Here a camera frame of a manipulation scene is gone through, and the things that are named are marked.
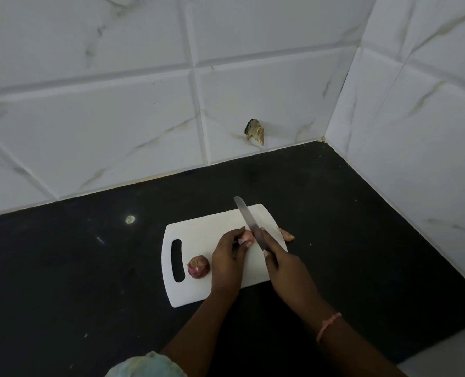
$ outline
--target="sleeve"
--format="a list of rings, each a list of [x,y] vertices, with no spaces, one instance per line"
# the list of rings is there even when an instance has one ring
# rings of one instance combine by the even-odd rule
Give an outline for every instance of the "sleeve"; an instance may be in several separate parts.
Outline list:
[[[184,371],[166,356],[155,352],[136,356],[111,368],[105,377],[186,377]]]

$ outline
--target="pink bracelet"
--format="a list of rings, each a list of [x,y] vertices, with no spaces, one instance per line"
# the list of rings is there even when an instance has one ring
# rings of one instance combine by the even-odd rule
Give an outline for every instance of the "pink bracelet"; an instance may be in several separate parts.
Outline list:
[[[342,314],[338,312],[335,315],[332,315],[332,317],[328,320],[323,320],[323,322],[321,323],[320,332],[318,333],[318,336],[316,336],[316,342],[320,342],[321,336],[323,336],[323,332],[325,332],[325,329],[327,329],[328,326],[332,325],[334,321],[340,317],[342,317]]]

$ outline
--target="cutting board handle hole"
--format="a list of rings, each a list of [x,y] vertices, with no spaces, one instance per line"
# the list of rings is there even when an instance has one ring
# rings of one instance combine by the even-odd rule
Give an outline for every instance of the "cutting board handle hole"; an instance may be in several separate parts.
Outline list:
[[[182,241],[179,239],[171,243],[171,268],[175,282],[182,282],[185,279],[185,270],[182,260]]]

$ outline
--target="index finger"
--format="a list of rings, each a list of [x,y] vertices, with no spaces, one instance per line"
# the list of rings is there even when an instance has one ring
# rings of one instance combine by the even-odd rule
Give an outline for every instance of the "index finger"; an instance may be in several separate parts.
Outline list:
[[[273,251],[273,253],[276,255],[276,258],[279,259],[280,255],[282,256],[283,253],[286,253],[285,249],[280,246],[278,241],[275,240],[266,229],[261,228],[261,233],[264,237],[264,240],[267,242],[267,246],[269,246],[269,248]]]
[[[244,226],[239,229],[234,229],[231,231],[228,231],[225,233],[222,238],[220,238],[220,241],[218,241],[219,244],[230,244],[232,246],[232,242],[234,242],[234,239],[244,232]]]

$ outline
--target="forearm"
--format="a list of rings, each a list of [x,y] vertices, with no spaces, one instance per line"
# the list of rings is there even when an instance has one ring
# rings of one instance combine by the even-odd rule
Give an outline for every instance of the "forearm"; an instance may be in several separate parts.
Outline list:
[[[188,377],[205,376],[220,326],[233,301],[212,292],[161,354],[178,364]]]
[[[336,312],[321,298],[315,303],[313,312],[314,318],[310,324],[317,335],[322,321]],[[345,376],[405,377],[405,374],[363,339],[342,317],[325,329],[319,344]]]

